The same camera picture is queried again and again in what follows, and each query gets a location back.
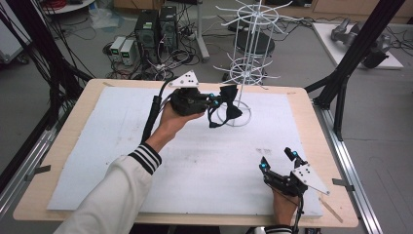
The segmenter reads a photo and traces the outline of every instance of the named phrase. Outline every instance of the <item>metal frame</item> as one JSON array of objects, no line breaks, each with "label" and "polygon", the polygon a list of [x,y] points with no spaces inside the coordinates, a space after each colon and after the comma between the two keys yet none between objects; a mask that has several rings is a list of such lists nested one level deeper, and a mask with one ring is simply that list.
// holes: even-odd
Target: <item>metal frame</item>
[{"label": "metal frame", "polygon": [[209,52],[207,51],[206,43],[203,38],[203,0],[198,0],[198,31],[195,31],[195,38],[198,42],[198,47],[200,48],[201,55],[203,56],[202,61],[206,62],[209,60]]},{"label": "metal frame", "polygon": [[315,106],[315,108],[319,109],[325,127],[331,137],[331,143],[334,146],[335,156],[340,163],[343,176],[347,180],[348,185],[354,189],[354,191],[349,191],[349,193],[351,193],[354,198],[354,202],[358,207],[359,215],[364,222],[367,232],[370,234],[382,234],[382,228],[376,215],[374,214],[370,202],[368,201],[367,195],[358,177],[355,165],[353,164],[349,151],[346,148],[346,144],[334,132],[333,115],[330,110],[325,110],[319,108],[318,106]]},{"label": "metal frame", "polygon": [[60,125],[60,123],[56,123],[50,130],[45,130],[41,134],[15,175],[10,179],[0,194],[0,220],[18,197],[26,183],[30,182],[30,178],[33,176],[35,169],[40,166],[44,156],[49,151],[58,134],[58,125]]},{"label": "metal frame", "polygon": [[330,103],[337,96],[333,130],[339,140],[343,140],[341,130],[344,102],[350,76],[356,70],[358,64],[369,54],[371,46],[386,29],[403,3],[404,0],[379,1],[336,69],[327,77],[305,88],[307,93],[309,93],[325,86],[321,94],[314,99],[315,105],[319,105],[323,109],[329,109]]}]

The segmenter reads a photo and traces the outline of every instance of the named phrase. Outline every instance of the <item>wire spiral stand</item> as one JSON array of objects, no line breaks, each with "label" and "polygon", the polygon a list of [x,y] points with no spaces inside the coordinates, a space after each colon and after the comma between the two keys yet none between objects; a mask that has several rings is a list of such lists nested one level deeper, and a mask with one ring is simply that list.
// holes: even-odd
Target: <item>wire spiral stand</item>
[{"label": "wire spiral stand", "polygon": [[[243,115],[247,114],[249,116],[243,117],[242,120],[237,119],[227,123],[227,125],[233,127],[244,126],[251,119],[250,107],[241,101],[244,85],[258,85],[263,89],[266,89],[263,87],[262,82],[264,78],[280,78],[280,76],[268,75],[264,69],[273,62],[272,60],[266,60],[271,56],[272,51],[275,49],[275,43],[272,39],[273,35],[275,33],[287,34],[277,26],[277,21],[279,19],[300,20],[280,16],[277,12],[277,9],[287,7],[291,2],[276,8],[271,8],[262,5],[262,0],[255,0],[255,3],[252,5],[247,5],[239,0],[236,1],[243,5],[238,10],[223,9],[216,6],[218,10],[237,13],[236,19],[221,24],[227,26],[236,22],[237,33],[234,39],[234,52],[232,55],[227,53],[227,56],[231,61],[230,68],[225,69],[214,66],[215,69],[228,72],[228,80],[224,81],[224,84],[234,82],[242,86],[240,95],[238,100],[235,101],[235,104],[238,108],[241,108],[241,110],[246,109],[247,113],[243,111]],[[238,30],[241,22],[245,22],[248,25],[248,31]],[[265,30],[268,29],[270,32],[265,33],[262,28]]]}]

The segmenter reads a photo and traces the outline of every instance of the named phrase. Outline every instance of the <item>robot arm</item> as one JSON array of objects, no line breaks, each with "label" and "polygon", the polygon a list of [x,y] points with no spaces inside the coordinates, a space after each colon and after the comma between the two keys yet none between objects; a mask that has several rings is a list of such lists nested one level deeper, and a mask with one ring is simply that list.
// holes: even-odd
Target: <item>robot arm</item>
[{"label": "robot arm", "polygon": [[[336,28],[331,30],[331,40],[341,41],[344,45],[350,47],[356,40],[356,37],[360,33],[364,26],[363,22],[356,23],[349,33],[346,33],[347,25],[350,19],[346,18],[343,22]],[[391,48],[391,36],[389,34],[381,34],[374,45],[371,46],[370,52],[365,56],[364,60],[361,62],[367,68],[374,68],[378,66],[384,59],[388,58],[386,52]]]},{"label": "robot arm", "polygon": [[[170,95],[170,104],[176,113],[185,116],[207,110],[210,128],[220,127],[228,120],[236,119],[243,114],[233,104],[238,92],[237,85],[223,86],[220,88],[220,96],[215,96],[214,94],[201,94],[198,84],[194,71],[189,71],[169,83],[170,87],[177,88]],[[224,102],[227,104],[226,120],[222,124],[216,124],[211,121],[211,115]]]},{"label": "robot arm", "polygon": [[291,151],[288,147],[284,153],[291,161],[295,160],[294,170],[291,171],[290,175],[282,176],[271,171],[271,167],[265,157],[261,159],[259,169],[264,176],[264,182],[268,186],[292,197],[304,194],[309,186],[329,195],[330,192],[327,187],[321,181],[316,171],[310,167],[310,164],[303,161],[297,152]]}]

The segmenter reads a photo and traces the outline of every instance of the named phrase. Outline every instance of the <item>black cable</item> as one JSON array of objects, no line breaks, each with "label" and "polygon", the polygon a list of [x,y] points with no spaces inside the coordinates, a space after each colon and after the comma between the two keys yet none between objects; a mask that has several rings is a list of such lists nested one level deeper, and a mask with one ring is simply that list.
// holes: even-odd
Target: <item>black cable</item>
[{"label": "black cable", "polygon": [[[278,34],[284,34],[285,36],[284,36],[282,39],[274,39],[274,38],[273,38],[273,40],[274,40],[274,41],[278,41],[278,42],[284,41],[284,40],[289,36],[289,34],[290,34],[291,32],[293,32],[295,29],[297,29],[297,28],[300,27],[300,26],[306,27],[306,28],[309,28],[309,29],[313,30],[313,28],[312,28],[311,23],[309,22],[309,20],[310,20],[311,22],[314,21],[314,20],[311,19],[311,18],[303,18],[303,19],[301,19],[301,20],[285,20],[285,19],[280,19],[280,20],[278,20],[278,21],[277,21],[277,26],[279,27],[279,29],[281,29],[282,31],[284,31],[284,33],[286,33],[286,34],[281,33],[281,32],[277,32],[276,30],[274,30],[273,33],[275,33],[276,35],[278,35]],[[267,28],[266,28],[266,29],[267,29],[267,30],[270,30],[270,27],[271,27],[271,25],[267,25]]]},{"label": "black cable", "polygon": [[315,22],[323,22],[323,21],[334,21],[334,20],[345,20],[346,18],[344,18],[344,17],[336,17],[336,18],[333,18],[333,19],[327,19],[327,18],[317,18],[317,19],[312,19],[312,20],[314,20]]},{"label": "black cable", "polygon": [[[171,54],[171,57],[173,58],[173,60],[181,63],[181,64],[185,64],[185,63],[189,63],[192,58],[194,57],[194,55],[190,55],[187,51],[183,51],[183,50],[176,50],[173,51]],[[179,55],[187,55],[187,58],[185,59],[180,59],[178,56]]]},{"label": "black cable", "polygon": [[19,37],[18,33],[15,31],[14,26],[16,26],[13,21],[9,18],[7,13],[4,10],[3,6],[0,3],[0,6],[2,8],[2,13],[0,14],[0,20],[4,22],[4,24],[9,28],[10,32],[17,38],[17,40],[20,42],[24,50],[27,52],[27,54],[31,57],[33,60],[33,63],[35,64],[36,68],[39,70],[42,78],[50,85],[50,78],[47,72],[45,72],[44,68],[42,67],[41,63],[38,61],[38,57],[32,53],[32,50],[29,49],[29,47],[25,44],[24,41]]},{"label": "black cable", "polygon": [[107,43],[107,44],[103,47],[102,52],[103,52],[105,55],[108,55],[108,56],[111,56],[111,55],[112,55],[112,53],[110,52],[110,47],[112,46],[112,44],[113,44],[113,42],[109,42],[109,43]]},{"label": "black cable", "polygon": [[161,111],[162,94],[164,92],[164,89],[170,81],[175,80],[176,78],[178,77],[172,77],[166,80],[162,85],[159,94],[157,96],[154,96],[154,98],[152,99],[152,106],[151,110],[149,111],[149,116],[146,121],[145,127],[143,129],[142,139],[140,141],[141,143],[145,142],[151,136],[155,121]]},{"label": "black cable", "polygon": [[3,7],[3,5],[1,4],[1,2],[0,2],[0,11],[3,12],[3,14],[4,14],[4,16],[6,17],[6,19],[8,20],[8,22],[13,25],[13,28],[16,28],[16,29],[19,31],[19,33],[21,33],[21,35],[24,36],[24,38],[25,38],[26,41],[30,41],[30,38],[29,38],[25,33],[23,33],[23,31],[22,31],[22,30],[15,24],[15,22],[12,21],[12,19],[9,17],[9,15],[8,15],[7,12],[6,12],[6,9]]},{"label": "black cable", "polygon": [[224,22],[228,22],[226,19],[222,18],[221,16],[219,16],[219,15],[216,15],[216,16],[221,18]]},{"label": "black cable", "polygon": [[89,18],[85,18],[85,19],[83,19],[82,21],[73,22],[73,23],[62,23],[61,25],[64,25],[64,26],[73,26],[73,25],[77,25],[77,24],[81,24],[81,23],[83,23],[83,22],[86,22],[88,19],[89,19]]},{"label": "black cable", "polygon": [[[413,50],[413,39],[406,39],[405,35],[408,30],[403,30],[401,32],[393,32],[391,28],[387,27],[387,30],[391,33],[391,35],[395,38],[395,40],[391,43],[392,48],[394,49],[402,49],[407,55],[413,57],[413,54],[409,51]],[[401,34],[401,40],[398,39],[396,35]]]},{"label": "black cable", "polygon": [[186,16],[188,16],[188,9],[191,8],[192,5],[190,5],[189,7],[187,7],[185,3],[182,3],[182,4],[178,5],[178,6],[183,7],[183,10],[181,10],[179,13],[177,13],[177,15],[179,16],[179,18],[178,18],[177,21],[181,21],[181,19],[185,17],[185,13],[186,13]]},{"label": "black cable", "polygon": [[[78,35],[78,34],[75,33],[75,32],[82,31],[82,30],[86,30],[86,29],[91,29],[91,30],[94,31],[94,36],[93,36],[92,38],[86,38],[86,37],[80,36],[80,35]],[[85,41],[91,41],[91,40],[93,40],[93,39],[96,37],[96,35],[97,35],[96,30],[94,30],[94,28],[91,27],[91,26],[85,27],[85,28],[81,28],[81,29],[76,29],[76,30],[69,30],[69,31],[68,31],[68,35],[70,35],[70,34],[75,35],[75,36],[77,36],[77,37],[79,37],[80,39],[83,39],[83,40],[85,40]]]},{"label": "black cable", "polygon": [[304,210],[304,197],[303,194],[299,193],[298,197],[300,198],[300,203],[297,209],[297,214],[295,215],[295,222],[294,225],[292,226],[292,233],[298,234],[298,222],[300,221],[301,214],[303,213]]},{"label": "black cable", "polygon": [[137,63],[137,65],[133,68],[131,73],[128,75],[128,79],[130,80],[131,77],[134,75],[134,73],[137,71],[137,69],[141,66],[141,60]]},{"label": "black cable", "polygon": [[[34,5],[35,7],[37,7],[38,11],[43,12],[42,9],[41,9],[41,6],[40,6],[37,2],[33,3],[33,5]],[[76,56],[76,54],[75,54],[75,53],[72,51],[72,49],[70,48],[70,46],[69,46],[69,44],[68,44],[68,42],[67,42],[67,40],[66,40],[66,37],[65,37],[64,34],[62,33],[63,29],[61,28],[61,25],[60,25],[59,20],[58,20],[58,19],[57,19],[57,20],[53,20],[52,23],[48,23],[48,19],[46,19],[45,16],[43,16],[43,21],[47,23],[47,25],[57,34],[57,36],[58,36],[58,37],[60,38],[60,40],[63,42],[64,47],[66,48],[66,50],[67,50],[67,52],[68,52],[68,54],[69,54],[69,56],[70,56],[70,58],[71,58],[71,60],[72,60],[73,66],[74,66],[76,69],[79,69],[79,68],[77,67],[77,63],[76,63],[76,61],[75,61],[75,59],[74,59],[74,58],[76,58],[76,59],[82,64],[82,66],[83,66],[83,67],[92,75],[92,77],[94,78],[95,76],[92,74],[92,72],[88,70],[88,68],[85,66],[85,64]]]}]

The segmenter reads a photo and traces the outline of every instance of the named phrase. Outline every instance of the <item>striped sleeve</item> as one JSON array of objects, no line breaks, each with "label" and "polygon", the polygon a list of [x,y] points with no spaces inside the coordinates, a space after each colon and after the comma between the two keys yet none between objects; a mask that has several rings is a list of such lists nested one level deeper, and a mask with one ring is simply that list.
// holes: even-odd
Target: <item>striped sleeve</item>
[{"label": "striped sleeve", "polygon": [[287,225],[275,225],[275,226],[269,226],[266,227],[265,229],[266,234],[291,234],[291,227]]},{"label": "striped sleeve", "polygon": [[129,156],[142,165],[150,175],[162,164],[161,156],[147,143],[141,143]]}]

